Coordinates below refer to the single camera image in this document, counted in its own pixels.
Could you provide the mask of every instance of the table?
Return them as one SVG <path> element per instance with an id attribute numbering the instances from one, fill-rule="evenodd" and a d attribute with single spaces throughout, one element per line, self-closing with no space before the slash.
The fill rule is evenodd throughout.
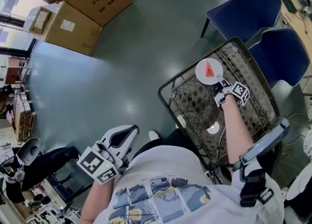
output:
<path id="1" fill-rule="evenodd" d="M 40 213 L 46 211 L 47 209 L 53 207 L 55 209 L 66 208 L 67 204 L 63 199 L 59 196 L 59 194 L 56 192 L 56 190 L 53 188 L 53 186 L 50 184 L 50 182 L 47 179 L 44 179 L 40 186 L 43 187 L 44 192 L 38 188 L 36 188 L 34 191 L 38 194 L 43 194 L 44 196 L 48 196 L 51 199 L 51 202 L 48 205 L 44 205 L 38 212 L 34 213 L 30 217 L 26 219 L 27 223 L 30 223 L 33 221 L 36 217 L 35 215 L 39 215 Z"/>
<path id="2" fill-rule="evenodd" d="M 297 9 L 302 7 L 297 0 L 292 0 L 292 2 Z M 307 34 L 305 33 L 303 21 L 297 18 L 297 16 L 304 20 L 308 32 Z M 282 20 L 287 22 L 286 26 L 292 28 L 298 34 L 302 44 L 306 48 L 310 61 L 312 61 L 312 22 L 310 19 L 308 17 L 301 17 L 299 13 L 296 13 L 296 15 L 290 13 L 283 3 L 281 17 L 283 18 Z"/>
<path id="3" fill-rule="evenodd" d="M 223 138 L 219 161 L 224 163 L 227 151 L 225 135 L 221 136 L 221 133 L 225 123 L 214 101 L 215 85 L 204 85 L 195 75 L 195 67 L 203 58 L 218 60 L 227 81 L 232 84 L 239 81 L 248 86 L 250 99 L 240 111 L 255 142 L 274 126 L 279 113 L 261 70 L 238 38 L 219 46 L 165 82 L 159 88 L 158 96 L 176 124 L 204 150 L 205 156 L 212 162 L 216 159 L 219 139 Z M 186 120 L 187 129 L 184 130 L 178 122 L 178 115 Z M 207 129 L 215 122 L 219 123 L 220 130 L 214 135 L 209 134 Z"/>

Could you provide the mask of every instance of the metal wire mesh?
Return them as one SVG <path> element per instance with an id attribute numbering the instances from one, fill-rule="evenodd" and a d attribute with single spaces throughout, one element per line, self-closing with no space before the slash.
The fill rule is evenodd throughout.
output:
<path id="1" fill-rule="evenodd" d="M 275 124 L 278 111 L 271 91 L 253 58 L 239 40 L 229 41 L 203 58 L 218 60 L 223 66 L 223 77 L 232 84 L 239 81 L 248 86 L 251 96 L 241 108 L 241 114 L 256 142 Z M 174 76 L 160 91 L 166 86 L 172 86 L 170 99 L 167 100 L 169 103 L 165 103 L 167 110 L 172 117 L 178 114 L 184 117 L 188 129 L 201 144 L 208 158 L 214 162 L 225 123 L 223 114 L 214 101 L 215 86 L 204 85 L 196 78 L 195 67 L 199 61 Z M 219 123 L 220 130 L 214 135 L 209 134 L 207 129 L 215 122 Z M 226 159 L 225 139 L 224 136 L 220 147 L 220 161 Z"/>
<path id="2" fill-rule="evenodd" d="M 302 78 L 303 84 L 302 92 L 304 93 L 304 102 L 308 112 L 308 117 L 312 119 L 312 76 L 305 76 Z"/>

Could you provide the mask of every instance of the person's arm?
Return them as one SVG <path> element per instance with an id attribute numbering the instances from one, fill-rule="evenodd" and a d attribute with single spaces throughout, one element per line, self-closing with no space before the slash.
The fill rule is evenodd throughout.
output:
<path id="1" fill-rule="evenodd" d="M 112 199 L 114 179 L 104 185 L 94 182 L 81 211 L 81 224 L 92 224 Z"/>
<path id="2" fill-rule="evenodd" d="M 228 94 L 221 107 L 224 111 L 229 162 L 235 163 L 239 160 L 239 156 L 253 146 L 254 142 L 241 117 L 234 96 Z"/>

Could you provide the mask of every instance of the white t-shirt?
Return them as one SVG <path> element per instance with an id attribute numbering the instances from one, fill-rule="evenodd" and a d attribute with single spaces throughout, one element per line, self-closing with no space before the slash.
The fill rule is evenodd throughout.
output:
<path id="1" fill-rule="evenodd" d="M 246 174 L 259 169 L 256 161 Z M 266 186 L 274 191 L 284 208 L 280 189 L 266 176 Z M 233 174 L 232 185 L 212 185 L 204 174 L 198 157 L 190 150 L 176 146 L 158 146 L 138 155 L 117 182 L 108 208 L 95 224 L 201 224 L 263 223 L 254 208 L 240 206 L 244 183 L 239 171 Z"/>

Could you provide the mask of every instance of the black and white marker cube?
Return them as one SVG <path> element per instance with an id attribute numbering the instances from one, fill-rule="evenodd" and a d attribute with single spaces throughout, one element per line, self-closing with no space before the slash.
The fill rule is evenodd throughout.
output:
<path id="1" fill-rule="evenodd" d="M 111 162 L 90 147 L 83 152 L 77 165 L 100 185 L 119 174 Z"/>
<path id="2" fill-rule="evenodd" d="M 246 104 L 250 96 L 248 88 L 240 82 L 234 84 L 232 94 L 239 98 L 243 106 Z"/>

